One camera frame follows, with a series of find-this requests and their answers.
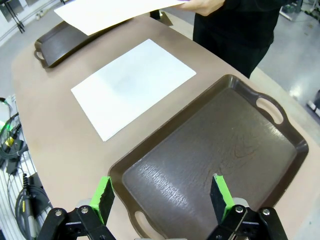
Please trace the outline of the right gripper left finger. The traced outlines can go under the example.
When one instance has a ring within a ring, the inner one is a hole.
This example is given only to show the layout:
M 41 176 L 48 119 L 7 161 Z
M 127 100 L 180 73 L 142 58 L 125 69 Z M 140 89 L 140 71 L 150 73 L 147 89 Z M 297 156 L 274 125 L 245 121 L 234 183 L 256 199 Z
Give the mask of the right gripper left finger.
M 88 205 L 81 205 L 67 212 L 63 208 L 49 211 L 38 234 L 38 240 L 114 240 L 107 228 L 107 221 L 115 199 L 112 181 L 103 176 Z

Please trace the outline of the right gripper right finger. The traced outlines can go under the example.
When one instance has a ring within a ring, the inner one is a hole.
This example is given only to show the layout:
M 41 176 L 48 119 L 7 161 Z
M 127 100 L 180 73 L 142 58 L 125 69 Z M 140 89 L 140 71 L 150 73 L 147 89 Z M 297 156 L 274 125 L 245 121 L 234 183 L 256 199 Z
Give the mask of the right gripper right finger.
M 217 226 L 208 240 L 286 240 L 281 220 L 272 207 L 257 211 L 235 204 L 222 175 L 214 174 L 210 187 L 210 199 Z

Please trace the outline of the person's left hand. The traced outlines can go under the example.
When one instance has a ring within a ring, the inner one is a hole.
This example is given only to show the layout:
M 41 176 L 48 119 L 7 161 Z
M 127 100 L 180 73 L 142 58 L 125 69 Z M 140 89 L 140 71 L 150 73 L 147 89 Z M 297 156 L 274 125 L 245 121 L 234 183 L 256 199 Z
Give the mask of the person's left hand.
M 208 16 L 220 9 L 224 3 L 225 0 L 187 0 L 178 4 L 175 8 L 202 16 Z

